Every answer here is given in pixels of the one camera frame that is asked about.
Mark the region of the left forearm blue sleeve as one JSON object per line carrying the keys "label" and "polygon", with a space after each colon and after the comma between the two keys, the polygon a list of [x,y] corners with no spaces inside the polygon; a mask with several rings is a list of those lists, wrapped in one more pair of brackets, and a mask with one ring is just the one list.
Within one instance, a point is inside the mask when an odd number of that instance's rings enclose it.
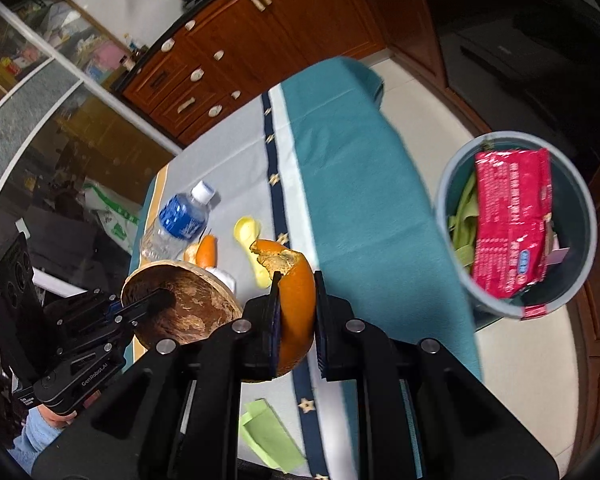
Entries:
{"label": "left forearm blue sleeve", "polygon": [[30,474],[38,456],[61,434],[62,429],[47,425],[38,412],[38,407],[31,408],[21,434],[15,437],[12,448],[8,450],[9,455]]}

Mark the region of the left hand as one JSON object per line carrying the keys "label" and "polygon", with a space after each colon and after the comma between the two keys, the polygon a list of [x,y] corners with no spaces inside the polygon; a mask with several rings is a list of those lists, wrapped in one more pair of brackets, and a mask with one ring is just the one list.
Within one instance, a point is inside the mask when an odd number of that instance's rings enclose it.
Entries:
{"label": "left hand", "polygon": [[46,421],[47,425],[50,425],[56,429],[62,429],[71,425],[76,416],[78,416],[76,411],[73,411],[69,415],[58,415],[44,404],[38,406],[38,412],[40,413],[42,419]]}

